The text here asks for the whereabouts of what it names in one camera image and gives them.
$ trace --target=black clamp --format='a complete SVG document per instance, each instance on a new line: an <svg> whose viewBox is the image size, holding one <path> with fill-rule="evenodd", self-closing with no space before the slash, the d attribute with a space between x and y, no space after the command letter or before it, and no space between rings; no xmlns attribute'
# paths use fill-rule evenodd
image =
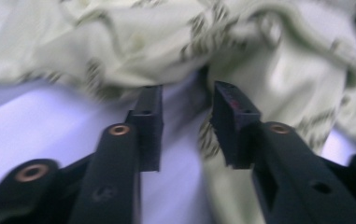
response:
<svg viewBox="0 0 356 224"><path fill-rule="evenodd" d="M356 156L349 167L322 159L294 128L260 117L237 87L216 82L211 124L226 164L253 169L266 222L356 224Z"/></svg>
<svg viewBox="0 0 356 224"><path fill-rule="evenodd" d="M140 223L140 172L159 171L163 126L162 87L145 87L92 155L63 169L33 160L12 170L0 183L0 223Z"/></svg>

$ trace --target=metal rivet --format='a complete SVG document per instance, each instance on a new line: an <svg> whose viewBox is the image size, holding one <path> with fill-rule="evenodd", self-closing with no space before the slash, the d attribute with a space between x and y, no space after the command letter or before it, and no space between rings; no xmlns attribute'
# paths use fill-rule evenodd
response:
<svg viewBox="0 0 356 224"><path fill-rule="evenodd" d="M45 164L34 164L21 169L15 179L19 182L29 182L40 178L49 171L49 167Z"/></svg>
<svg viewBox="0 0 356 224"><path fill-rule="evenodd" d="M279 124L271 125L270 130L273 131L274 133L289 133L290 132L287 127L279 125Z"/></svg>
<svg viewBox="0 0 356 224"><path fill-rule="evenodd" d="M129 132L129 127L125 125L118 125L109 129L108 132L113 135L123 135Z"/></svg>

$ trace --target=clamp jaw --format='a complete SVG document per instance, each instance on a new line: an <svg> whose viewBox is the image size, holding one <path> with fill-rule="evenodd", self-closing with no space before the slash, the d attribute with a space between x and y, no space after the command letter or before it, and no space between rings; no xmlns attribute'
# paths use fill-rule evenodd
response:
<svg viewBox="0 0 356 224"><path fill-rule="evenodd" d="M327 161L294 128L260 117L237 87L216 82L210 122L226 164L252 168L266 222L355 224L356 156L348 167Z"/></svg>
<svg viewBox="0 0 356 224"><path fill-rule="evenodd" d="M162 87L145 87L92 155L13 169L0 183L0 223L140 223L140 172L159 171L163 126Z"/></svg>

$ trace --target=round hole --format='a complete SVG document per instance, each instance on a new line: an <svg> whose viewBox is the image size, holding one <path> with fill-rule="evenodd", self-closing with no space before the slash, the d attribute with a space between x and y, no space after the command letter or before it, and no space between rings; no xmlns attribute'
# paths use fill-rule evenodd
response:
<svg viewBox="0 0 356 224"><path fill-rule="evenodd" d="M317 180L312 181L310 183L310 185L311 185L311 188L313 188L314 190L316 190L319 193L330 194L332 192L332 189L328 185L326 185L320 181L317 181Z"/></svg>
<svg viewBox="0 0 356 224"><path fill-rule="evenodd" d="M108 132L113 135L123 135L129 132L129 127L125 125L118 125L112 127Z"/></svg>
<svg viewBox="0 0 356 224"><path fill-rule="evenodd" d="M49 167L45 164L26 166L15 175L15 179L19 182L33 181L45 175L48 170Z"/></svg>
<svg viewBox="0 0 356 224"><path fill-rule="evenodd" d="M274 133L288 133L289 132L289 129L287 127L279 125L279 124L271 125L270 130L273 131Z"/></svg>
<svg viewBox="0 0 356 224"><path fill-rule="evenodd" d="M151 111L149 111L149 110L143 110L143 111L142 111L142 114L144 114L144 115L150 115L150 114L151 114Z"/></svg>

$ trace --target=crumpled cloth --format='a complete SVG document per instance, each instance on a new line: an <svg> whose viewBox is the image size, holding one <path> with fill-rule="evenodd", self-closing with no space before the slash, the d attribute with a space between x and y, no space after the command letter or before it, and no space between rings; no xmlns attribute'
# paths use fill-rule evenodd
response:
<svg viewBox="0 0 356 224"><path fill-rule="evenodd" d="M319 153L356 88L355 15L344 1L0 1L0 83L44 77L102 100L207 66L210 91L235 84ZM218 221L262 222L249 172L225 167L207 120L199 136Z"/></svg>

